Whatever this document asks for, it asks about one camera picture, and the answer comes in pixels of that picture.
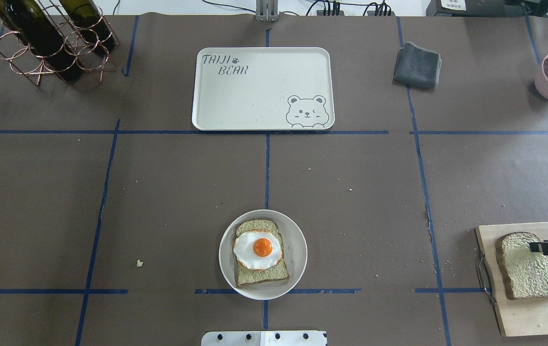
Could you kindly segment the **bread slice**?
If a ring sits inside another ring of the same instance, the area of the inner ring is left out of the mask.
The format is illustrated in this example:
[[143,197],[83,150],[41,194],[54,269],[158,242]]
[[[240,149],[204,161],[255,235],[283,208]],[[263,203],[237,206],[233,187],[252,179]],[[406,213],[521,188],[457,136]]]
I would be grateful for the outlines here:
[[241,287],[244,285],[260,284],[270,281],[288,280],[290,275],[284,260],[283,238],[280,234],[278,224],[267,219],[252,219],[245,221],[236,227],[235,239],[241,234],[251,230],[268,231],[274,234],[281,243],[283,258],[277,265],[265,270],[249,270],[239,265],[236,261],[236,284]]
[[508,300],[548,297],[548,257],[529,247],[541,241],[529,232],[513,232],[496,240],[496,261]]

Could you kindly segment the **cream bear serving tray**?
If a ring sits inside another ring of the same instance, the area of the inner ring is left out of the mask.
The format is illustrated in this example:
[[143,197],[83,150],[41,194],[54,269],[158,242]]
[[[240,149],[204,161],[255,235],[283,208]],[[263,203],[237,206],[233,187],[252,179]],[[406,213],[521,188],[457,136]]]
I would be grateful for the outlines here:
[[335,122],[329,53],[318,47],[204,48],[191,122],[200,131],[323,131]]

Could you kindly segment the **wooden cutting board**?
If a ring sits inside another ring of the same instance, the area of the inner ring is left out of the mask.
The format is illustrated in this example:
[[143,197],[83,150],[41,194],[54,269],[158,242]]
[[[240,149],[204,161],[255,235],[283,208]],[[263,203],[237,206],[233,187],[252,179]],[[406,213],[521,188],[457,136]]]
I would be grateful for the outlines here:
[[506,337],[548,334],[548,297],[509,300],[497,265],[496,241],[513,232],[530,232],[548,239],[548,222],[483,225],[475,230],[480,250],[485,254],[486,283],[495,299],[500,332]]

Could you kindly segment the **grey folded cloth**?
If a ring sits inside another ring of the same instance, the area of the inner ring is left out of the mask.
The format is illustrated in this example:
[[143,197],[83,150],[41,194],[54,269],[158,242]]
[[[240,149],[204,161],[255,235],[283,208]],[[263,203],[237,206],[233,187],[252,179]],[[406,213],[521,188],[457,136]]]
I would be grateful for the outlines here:
[[439,53],[405,42],[397,54],[393,79],[418,88],[434,89],[440,81],[440,70]]

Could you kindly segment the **white round bowl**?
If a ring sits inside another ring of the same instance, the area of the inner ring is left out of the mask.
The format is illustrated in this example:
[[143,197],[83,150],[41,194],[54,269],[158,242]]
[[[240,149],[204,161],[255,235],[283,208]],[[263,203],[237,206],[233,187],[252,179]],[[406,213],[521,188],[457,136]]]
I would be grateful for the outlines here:
[[[236,227],[252,219],[273,221],[279,227],[283,240],[283,260],[287,265],[289,279],[243,287],[236,284],[236,259],[232,252],[232,242]],[[302,230],[287,215],[274,210],[253,210],[240,215],[228,226],[219,244],[218,257],[221,273],[236,293],[254,300],[272,300],[291,293],[302,278],[307,265],[307,244]]]

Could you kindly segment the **fried egg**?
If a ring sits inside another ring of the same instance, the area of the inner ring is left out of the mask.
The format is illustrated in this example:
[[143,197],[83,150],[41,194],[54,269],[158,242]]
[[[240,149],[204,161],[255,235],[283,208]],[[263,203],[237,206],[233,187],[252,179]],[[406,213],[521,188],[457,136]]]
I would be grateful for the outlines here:
[[265,270],[277,265],[283,258],[282,246],[274,234],[251,230],[234,241],[233,253],[237,263],[249,270]]

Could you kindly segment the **green wine bottle middle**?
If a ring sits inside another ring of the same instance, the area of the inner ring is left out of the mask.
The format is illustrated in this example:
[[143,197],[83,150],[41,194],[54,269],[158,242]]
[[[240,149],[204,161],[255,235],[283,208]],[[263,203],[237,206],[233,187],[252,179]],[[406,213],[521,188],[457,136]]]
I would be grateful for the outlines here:
[[95,53],[111,53],[116,42],[92,0],[61,0],[60,3],[74,26],[80,29],[84,42],[94,47]]

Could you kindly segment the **green wine bottle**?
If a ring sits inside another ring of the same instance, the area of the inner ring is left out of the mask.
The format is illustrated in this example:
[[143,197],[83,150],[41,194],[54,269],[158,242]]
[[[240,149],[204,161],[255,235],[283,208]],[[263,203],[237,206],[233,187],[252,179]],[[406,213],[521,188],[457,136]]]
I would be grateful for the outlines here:
[[5,8],[11,22],[47,66],[65,81],[80,79],[82,70],[76,57],[35,0],[7,0]]
[[60,3],[74,26],[80,29],[84,42],[94,47],[95,53],[111,53],[116,42],[92,0],[61,0]]
[[0,0],[0,19],[3,22],[3,25],[10,31],[17,31],[15,25],[11,22],[7,12],[6,12],[6,1]]

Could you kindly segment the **green wine bottle front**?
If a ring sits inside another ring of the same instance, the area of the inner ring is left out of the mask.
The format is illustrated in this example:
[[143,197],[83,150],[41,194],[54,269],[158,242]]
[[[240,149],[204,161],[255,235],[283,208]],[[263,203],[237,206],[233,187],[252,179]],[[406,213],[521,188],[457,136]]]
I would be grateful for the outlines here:
[[11,22],[47,66],[65,81],[80,79],[82,70],[76,57],[35,0],[7,0],[5,8]]

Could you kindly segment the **green wine bottle back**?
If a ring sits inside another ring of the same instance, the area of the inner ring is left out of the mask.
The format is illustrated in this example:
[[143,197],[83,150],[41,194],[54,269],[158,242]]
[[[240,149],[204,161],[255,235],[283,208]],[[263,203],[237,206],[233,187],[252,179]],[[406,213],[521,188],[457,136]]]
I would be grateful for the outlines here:
[[0,19],[3,22],[3,25],[10,31],[17,31],[15,25],[11,22],[7,12],[6,12],[6,1],[0,0]]

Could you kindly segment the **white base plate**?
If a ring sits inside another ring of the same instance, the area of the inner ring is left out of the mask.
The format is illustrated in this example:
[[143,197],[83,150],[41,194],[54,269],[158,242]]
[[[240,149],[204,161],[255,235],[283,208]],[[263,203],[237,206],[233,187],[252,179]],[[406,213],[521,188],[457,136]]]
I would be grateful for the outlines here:
[[325,331],[212,331],[201,339],[202,346],[327,346]]

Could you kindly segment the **aluminium frame post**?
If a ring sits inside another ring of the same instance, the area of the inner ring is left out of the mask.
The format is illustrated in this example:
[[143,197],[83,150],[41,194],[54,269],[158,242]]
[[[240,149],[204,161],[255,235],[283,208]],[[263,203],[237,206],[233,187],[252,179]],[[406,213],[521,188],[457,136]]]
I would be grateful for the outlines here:
[[256,0],[256,21],[276,22],[280,17],[278,0]]

